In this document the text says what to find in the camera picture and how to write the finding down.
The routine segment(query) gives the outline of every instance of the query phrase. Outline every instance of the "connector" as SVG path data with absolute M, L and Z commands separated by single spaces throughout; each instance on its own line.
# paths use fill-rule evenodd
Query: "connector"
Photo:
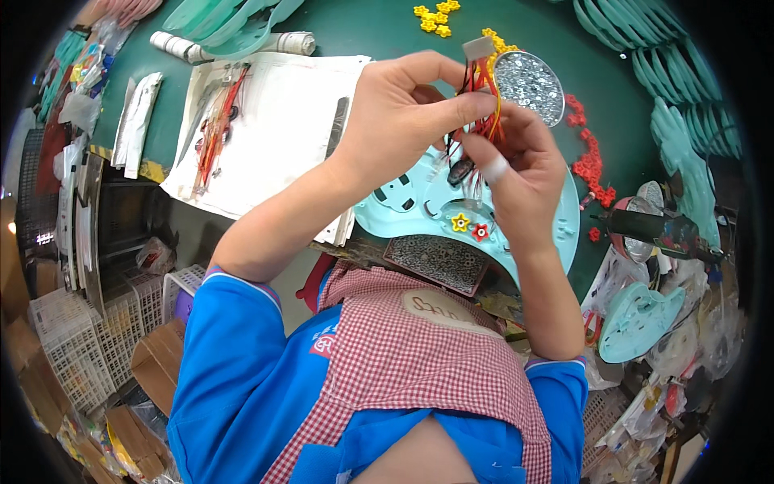
M 465 52 L 465 58 L 468 60 L 489 57 L 497 52 L 495 43 L 492 42 L 490 36 L 479 37 L 476 40 L 471 40 L 470 42 L 462 44 L 462 51 Z

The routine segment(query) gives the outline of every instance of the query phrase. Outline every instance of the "blue shirt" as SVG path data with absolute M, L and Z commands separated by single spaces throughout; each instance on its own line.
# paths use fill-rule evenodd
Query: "blue shirt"
M 341 306 L 286 338 L 268 286 L 219 269 L 197 291 L 167 427 L 186 484 L 258 482 L 317 401 Z M 588 394 L 582 358 L 532 360 L 526 375 L 551 435 L 552 482 L 578 482 Z M 438 409 L 356 412 L 335 448 L 306 445 L 291 482 L 356 477 L 433 415 L 479 482 L 524 482 L 519 431 L 501 420 Z

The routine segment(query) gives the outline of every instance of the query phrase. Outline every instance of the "gingham apron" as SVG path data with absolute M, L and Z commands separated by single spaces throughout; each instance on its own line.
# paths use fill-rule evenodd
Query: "gingham apron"
M 502 328 L 489 316 L 403 274 L 340 261 L 320 309 L 342 300 L 320 397 L 261 482 L 288 482 L 301 448 L 335 446 L 354 412 L 406 408 L 458 410 L 513 425 L 524 443 L 527 483 L 550 482 L 543 413 Z

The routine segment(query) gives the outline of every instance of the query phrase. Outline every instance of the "finger bandage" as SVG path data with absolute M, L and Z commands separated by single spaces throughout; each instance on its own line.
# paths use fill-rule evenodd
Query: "finger bandage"
M 478 170 L 481 171 L 484 180 L 487 180 L 489 184 L 493 184 L 502 177 L 509 166 L 508 160 L 506 160 L 503 155 L 498 154 L 496 158 Z

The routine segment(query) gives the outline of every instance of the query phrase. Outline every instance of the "paper roll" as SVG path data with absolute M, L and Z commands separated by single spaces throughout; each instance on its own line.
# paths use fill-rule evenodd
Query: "paper roll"
M 189 64 L 201 64 L 215 59 L 215 56 L 205 52 L 199 44 L 171 33 L 155 32 L 150 36 L 150 43 Z M 256 52 L 282 52 L 310 56 L 316 48 L 314 35 L 311 32 L 285 32 L 269 34 L 266 43 Z

